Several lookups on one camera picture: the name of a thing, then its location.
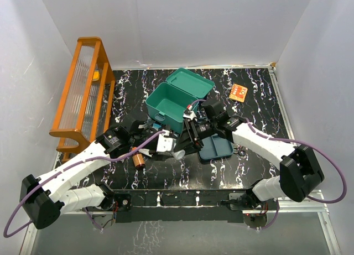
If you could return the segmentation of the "white plastic medicine bottle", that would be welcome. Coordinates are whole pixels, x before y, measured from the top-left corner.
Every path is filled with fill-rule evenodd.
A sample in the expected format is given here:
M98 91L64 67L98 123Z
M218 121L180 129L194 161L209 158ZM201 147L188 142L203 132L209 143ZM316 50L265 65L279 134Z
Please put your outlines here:
M185 151L184 150L180 150L180 151L177 151L177 152L172 152L171 154L176 160L180 160L181 158L183 158L185 156Z

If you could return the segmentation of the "amber bottle orange label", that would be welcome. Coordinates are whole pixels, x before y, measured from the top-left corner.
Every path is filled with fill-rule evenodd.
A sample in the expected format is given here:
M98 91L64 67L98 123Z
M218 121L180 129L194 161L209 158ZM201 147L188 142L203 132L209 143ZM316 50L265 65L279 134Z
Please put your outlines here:
M135 150L136 152L132 155L133 164L136 170L141 171L145 168L145 161L142 154L137 150L137 148L132 147L132 151Z

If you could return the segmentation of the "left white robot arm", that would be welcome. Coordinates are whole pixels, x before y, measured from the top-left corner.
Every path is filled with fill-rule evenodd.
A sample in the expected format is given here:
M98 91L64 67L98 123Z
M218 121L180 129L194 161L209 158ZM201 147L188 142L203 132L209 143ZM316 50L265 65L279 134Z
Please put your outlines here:
M97 169L123 161L140 149L148 150L153 157L169 157L177 137L169 126L154 128L146 120L116 123L57 169L37 178L24 178L20 204L39 230L67 212L87 207L109 210L115 200L108 185L92 184L81 189L74 189L74 185Z

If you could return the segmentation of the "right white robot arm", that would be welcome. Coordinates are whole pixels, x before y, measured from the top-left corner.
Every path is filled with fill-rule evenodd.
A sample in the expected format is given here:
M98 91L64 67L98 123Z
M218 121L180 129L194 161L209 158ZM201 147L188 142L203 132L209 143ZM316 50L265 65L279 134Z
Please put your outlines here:
M183 129L174 148L186 154L199 152L202 140L214 134L269 161L277 167L279 175L256 181L233 204L259 209L268 200L288 197L302 202L324 181L317 157L311 147L295 145L293 141L278 140L255 129L248 119L226 111L218 100L203 100L201 107L206 118L198 120L193 105L183 112Z

